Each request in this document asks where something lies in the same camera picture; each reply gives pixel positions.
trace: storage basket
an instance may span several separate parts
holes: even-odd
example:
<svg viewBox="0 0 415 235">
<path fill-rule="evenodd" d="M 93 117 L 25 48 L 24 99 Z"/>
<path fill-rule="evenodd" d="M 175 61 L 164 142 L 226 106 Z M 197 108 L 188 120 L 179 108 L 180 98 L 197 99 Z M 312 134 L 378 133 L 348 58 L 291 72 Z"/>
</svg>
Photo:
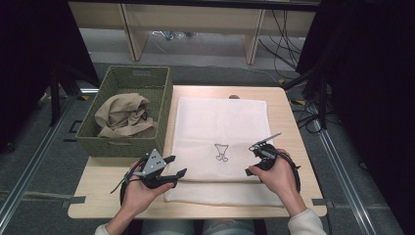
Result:
<svg viewBox="0 0 415 235">
<path fill-rule="evenodd" d="M 102 127 L 95 120 L 96 112 L 110 97 L 126 93 L 139 93 L 150 101 L 146 111 L 158 123 L 155 137 L 97 137 Z M 153 149 L 162 154 L 172 93 L 167 67 L 110 67 L 75 138 L 91 157 L 141 158 Z"/>
</svg>

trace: tripod leg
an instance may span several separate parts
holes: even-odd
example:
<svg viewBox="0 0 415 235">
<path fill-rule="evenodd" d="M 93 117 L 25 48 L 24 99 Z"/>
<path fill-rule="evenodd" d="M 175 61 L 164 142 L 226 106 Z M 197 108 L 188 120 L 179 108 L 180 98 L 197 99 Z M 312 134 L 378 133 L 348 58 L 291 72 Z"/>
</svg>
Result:
<svg viewBox="0 0 415 235">
<path fill-rule="evenodd" d="M 58 82 L 58 71 L 56 68 L 53 68 L 51 74 L 51 98 L 52 98 L 52 120 L 50 126 L 54 126 L 59 116 L 61 115 L 61 104 L 59 98 L 59 82 Z"/>
<path fill-rule="evenodd" d="M 296 85 L 302 83 L 303 81 L 310 80 L 310 78 L 313 76 L 313 74 L 314 74 L 314 70 L 308 70 L 303 75 L 297 77 L 296 79 L 294 79 L 294 80 L 290 81 L 289 83 L 287 83 L 286 85 L 284 85 L 282 88 L 284 90 L 289 90 L 289 89 L 295 87 Z"/>
<path fill-rule="evenodd" d="M 327 102 L 327 78 L 323 74 L 320 87 L 320 99 L 318 104 L 318 119 L 321 129 L 327 129 L 326 125 L 326 102 Z"/>
</svg>

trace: white cloth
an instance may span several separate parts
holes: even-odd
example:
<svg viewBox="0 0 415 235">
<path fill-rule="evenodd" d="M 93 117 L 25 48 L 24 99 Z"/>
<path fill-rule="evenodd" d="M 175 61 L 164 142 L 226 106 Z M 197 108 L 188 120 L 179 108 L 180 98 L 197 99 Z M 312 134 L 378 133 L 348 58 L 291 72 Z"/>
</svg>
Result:
<svg viewBox="0 0 415 235">
<path fill-rule="evenodd" d="M 281 206 L 245 169 L 259 163 L 249 150 L 271 136 L 264 101 L 180 98 L 167 175 L 187 168 L 167 201 L 226 206 Z"/>
<path fill-rule="evenodd" d="M 187 168 L 187 181 L 258 181 L 245 174 L 259 162 L 249 148 L 270 135 L 264 101 L 181 97 L 168 174 Z"/>
</svg>

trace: fingers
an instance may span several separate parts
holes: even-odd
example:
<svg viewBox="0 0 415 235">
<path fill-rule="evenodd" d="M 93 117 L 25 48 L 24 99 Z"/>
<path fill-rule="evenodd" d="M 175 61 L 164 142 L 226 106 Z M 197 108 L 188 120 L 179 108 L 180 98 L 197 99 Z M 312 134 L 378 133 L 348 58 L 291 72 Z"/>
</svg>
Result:
<svg viewBox="0 0 415 235">
<path fill-rule="evenodd" d="M 133 170 L 133 171 L 135 171 L 135 170 L 140 170 L 140 168 L 141 168 L 141 165 L 139 164 L 139 165 L 137 165 L 137 163 L 138 163 L 138 161 L 136 161 L 136 162 L 134 162 L 134 163 L 132 163 L 131 165 L 130 165 L 130 170 Z"/>
<path fill-rule="evenodd" d="M 173 186 L 174 186 L 173 183 L 166 183 L 166 184 L 161 185 L 158 188 L 153 189 L 153 192 L 155 192 L 155 194 L 158 196 L 158 195 L 161 195 L 161 194 L 167 192 Z"/>
<path fill-rule="evenodd" d="M 262 170 L 262 169 L 260 169 L 260 168 L 259 168 L 259 167 L 257 167 L 257 166 L 250 165 L 250 166 L 249 166 L 249 169 L 250 169 L 250 171 L 251 171 L 254 175 L 258 176 L 259 178 L 263 175 L 263 170 Z"/>
<path fill-rule="evenodd" d="M 285 149 L 277 149 L 277 151 L 280 152 L 280 153 L 284 153 L 284 154 L 290 156 L 290 154 Z"/>
</svg>

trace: sleeve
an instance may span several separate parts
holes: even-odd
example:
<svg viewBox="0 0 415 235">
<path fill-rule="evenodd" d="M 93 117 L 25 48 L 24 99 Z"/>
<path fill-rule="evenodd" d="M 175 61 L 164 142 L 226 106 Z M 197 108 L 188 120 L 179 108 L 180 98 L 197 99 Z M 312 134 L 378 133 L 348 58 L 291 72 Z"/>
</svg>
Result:
<svg viewBox="0 0 415 235">
<path fill-rule="evenodd" d="M 110 233 L 107 232 L 107 229 L 105 229 L 105 225 L 107 224 L 101 224 L 98 226 L 94 235 L 110 235 Z"/>
<path fill-rule="evenodd" d="M 306 209 L 293 216 L 288 222 L 288 228 L 292 235 L 326 234 L 320 218 L 312 209 Z"/>
</svg>

